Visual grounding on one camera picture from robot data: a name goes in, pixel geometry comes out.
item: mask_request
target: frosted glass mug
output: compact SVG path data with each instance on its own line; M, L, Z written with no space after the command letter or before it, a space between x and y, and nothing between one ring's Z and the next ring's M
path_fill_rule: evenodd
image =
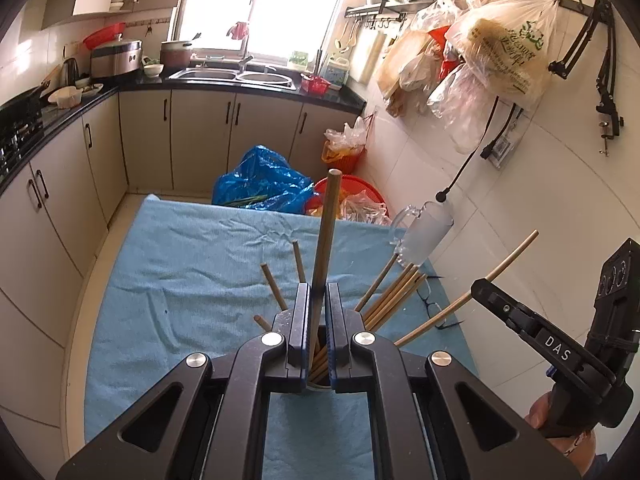
M402 239L396 237L400 222L407 216L415 216L415 220L404 233ZM453 225L453 218L436 202L425 202L418 209L408 205L399 212L389 227L390 242L396 246L400 254L398 261L403 264L420 266L430 256Z

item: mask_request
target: countertop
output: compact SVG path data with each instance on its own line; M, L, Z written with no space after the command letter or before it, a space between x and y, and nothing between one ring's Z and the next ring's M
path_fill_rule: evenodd
M98 103L104 101L119 91L136 91L136 90L211 90L218 92L234 92L241 94L256 94L264 96L272 96L279 99L289 99L303 103L315 104L327 108L361 114L366 106L359 95L353 92L347 86L344 86L339 92L328 90L322 97L307 94L300 89L300 82L295 81L296 90L282 88L264 88L255 84L237 83L229 81L195 81L168 79L162 76L149 78L143 74L139 74L134 79L130 79L118 84L106 84L102 91L91 98L83 98L82 102L75 108L69 110L58 110L54 105L49 105L42 109L42 123L44 126L44 137L29 150L22 155L20 163L14 166L7 175L0 175L0 195L8 187L9 183L14 179L15 175L28 164L33 156L38 153L46 144L62 131L66 126L75 121L83 113L86 113Z

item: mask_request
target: blue plastic bag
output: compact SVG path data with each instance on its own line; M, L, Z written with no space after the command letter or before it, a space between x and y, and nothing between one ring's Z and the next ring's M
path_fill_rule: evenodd
M305 203L313 195L314 183L308 176L292 170L280 154L254 146L235 170L219 177L211 203L304 214Z

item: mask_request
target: white bowl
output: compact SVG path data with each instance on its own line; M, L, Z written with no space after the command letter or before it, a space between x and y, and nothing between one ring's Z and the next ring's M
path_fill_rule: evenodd
M48 101L57 104L58 108L73 108L80 104L81 97L82 90L77 89L75 86L65 86L53 92Z
M78 79L78 81L76 81L76 88L78 88L78 89L84 88L90 82L91 82L91 78L90 77L85 77L83 79Z
M163 64L145 65L145 67L144 67L145 75L148 76L148 77L157 77L157 76L159 76L163 69L164 69L164 65Z
M82 97L93 97L97 95L104 85L102 83L94 83L89 86L85 86L82 89Z

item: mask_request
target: human hand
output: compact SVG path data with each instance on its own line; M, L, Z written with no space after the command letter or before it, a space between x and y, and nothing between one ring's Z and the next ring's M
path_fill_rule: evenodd
M547 392L534 402L529 409L529 415L524 418L535 429L541 428L546 422L549 415L550 394L551 392ZM596 453L596 436L593 430L578 436L547 440L576 466L581 475L588 471Z

